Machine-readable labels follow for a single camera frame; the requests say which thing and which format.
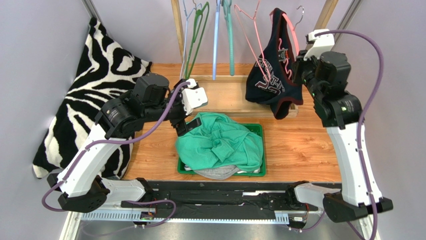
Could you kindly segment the navy maroon tank top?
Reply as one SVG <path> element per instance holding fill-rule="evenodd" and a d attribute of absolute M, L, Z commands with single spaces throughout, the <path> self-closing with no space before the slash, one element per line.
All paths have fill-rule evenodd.
<path fill-rule="evenodd" d="M 266 47 L 246 80 L 245 99 L 252 103 L 268 105 L 277 120 L 286 118 L 290 106 L 302 105 L 302 86 L 293 84 L 285 72 L 285 52 L 289 50 L 290 69 L 295 61 L 294 43 L 289 26 L 282 17 L 285 11 L 275 8 L 271 13 L 271 35 Z"/>

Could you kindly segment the green tank top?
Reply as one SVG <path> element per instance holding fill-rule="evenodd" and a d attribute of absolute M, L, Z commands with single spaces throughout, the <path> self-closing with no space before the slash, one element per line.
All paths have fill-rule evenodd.
<path fill-rule="evenodd" d="M 201 125 L 175 142 L 178 157 L 191 170 L 236 166 L 241 171 L 253 172 L 261 167 L 261 136 L 222 113 L 200 112 L 194 119 Z"/>

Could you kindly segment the grey tank top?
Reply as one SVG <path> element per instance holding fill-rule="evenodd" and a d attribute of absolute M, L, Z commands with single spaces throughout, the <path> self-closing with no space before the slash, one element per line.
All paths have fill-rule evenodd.
<path fill-rule="evenodd" d="M 239 171 L 240 169 L 236 165 L 194 170 L 196 174 L 212 180 L 225 180 Z"/>

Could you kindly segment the teal plastic hanger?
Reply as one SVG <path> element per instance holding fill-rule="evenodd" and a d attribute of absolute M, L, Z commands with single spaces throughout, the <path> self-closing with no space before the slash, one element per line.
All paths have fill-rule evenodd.
<path fill-rule="evenodd" d="M 229 74 L 230 76 L 235 75 L 235 60 L 234 60 L 234 38 L 233 38 L 233 23 L 231 14 L 231 0 L 222 0 L 221 6 L 224 12 L 224 19 L 226 22 L 228 45 L 229 45 Z"/>

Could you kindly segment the green plastic hanger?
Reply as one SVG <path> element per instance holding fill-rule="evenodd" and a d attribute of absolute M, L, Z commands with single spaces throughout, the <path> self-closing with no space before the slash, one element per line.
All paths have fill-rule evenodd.
<path fill-rule="evenodd" d="M 183 77 L 185 79 L 190 78 L 190 75 L 194 68 L 194 64 L 196 63 L 201 42 L 206 29 L 209 13 L 210 3 L 208 1 L 206 1 L 205 4 L 201 7 L 196 7 L 195 9 L 192 37 L 189 45 L 189 53 L 183 70 Z"/>

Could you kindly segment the light blue plastic hanger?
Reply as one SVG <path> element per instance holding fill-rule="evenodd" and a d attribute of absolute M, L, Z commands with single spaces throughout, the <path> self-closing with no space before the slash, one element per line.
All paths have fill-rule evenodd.
<path fill-rule="evenodd" d="M 215 19 L 214 19 L 214 35 L 213 35 L 213 56 L 212 56 L 212 80 L 217 76 L 217 60 L 218 60 L 218 41 L 220 27 L 221 0 L 216 0 Z"/>

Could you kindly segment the light blue wire hanger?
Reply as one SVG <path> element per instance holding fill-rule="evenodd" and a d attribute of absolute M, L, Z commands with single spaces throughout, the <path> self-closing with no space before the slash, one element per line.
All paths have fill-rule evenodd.
<path fill-rule="evenodd" d="M 194 49 L 194 44 L 196 43 L 197 36 L 198 36 L 198 30 L 197 30 L 197 25 L 199 22 L 198 16 L 197 16 L 198 5 L 196 4 L 194 0 L 192 2 L 194 4 L 194 7 L 190 10 L 190 12 L 188 12 L 186 8 L 186 2 L 183 1 L 184 14 L 185 14 L 185 31 L 184 31 L 184 43 L 183 43 L 183 61 L 181 64 L 181 69 L 180 69 L 180 76 L 183 79 L 190 78 L 193 66 L 197 58 L 197 53 L 195 52 L 194 54 L 192 54 L 192 50 Z M 192 31 L 192 37 L 190 40 L 189 52 L 187 52 L 189 19 L 193 13 L 194 13 L 193 31 Z"/>

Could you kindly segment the blue white striped tank top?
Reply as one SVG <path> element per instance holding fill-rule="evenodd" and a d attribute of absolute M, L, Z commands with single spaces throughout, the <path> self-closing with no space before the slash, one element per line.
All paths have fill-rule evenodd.
<path fill-rule="evenodd" d="M 192 171 L 192 169 L 188 165 L 186 165 L 186 164 L 183 165 L 183 169 L 185 171 Z"/>

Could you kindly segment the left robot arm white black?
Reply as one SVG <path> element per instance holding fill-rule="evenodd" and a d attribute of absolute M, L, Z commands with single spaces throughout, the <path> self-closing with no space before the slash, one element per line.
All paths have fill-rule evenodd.
<path fill-rule="evenodd" d="M 186 122 L 186 118 L 208 102 L 206 90 L 193 78 L 180 79 L 170 87 L 169 80 L 160 74 L 139 77 L 132 89 L 102 106 L 70 164 L 48 176 L 50 190 L 60 192 L 56 211 L 89 213 L 103 205 L 140 204 L 150 191 L 144 179 L 105 178 L 100 174 L 102 168 L 119 147 L 141 140 L 134 135 L 146 123 L 153 123 L 153 127 L 144 133 L 145 137 L 165 121 L 178 136 L 199 127 L 199 120 Z"/>

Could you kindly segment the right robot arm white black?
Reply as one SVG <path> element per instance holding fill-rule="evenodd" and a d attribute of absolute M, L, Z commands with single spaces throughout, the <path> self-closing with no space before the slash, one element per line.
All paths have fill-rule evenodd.
<path fill-rule="evenodd" d="M 293 204 L 321 208 L 335 223 L 391 211 L 393 202 L 379 191 L 365 151 L 365 128 L 359 124 L 361 102 L 346 90 L 351 71 L 346 55 L 326 51 L 309 56 L 302 50 L 292 68 L 293 81 L 304 85 L 313 99 L 315 113 L 333 144 L 341 175 L 341 188 L 308 181 L 294 183 L 289 189 Z"/>

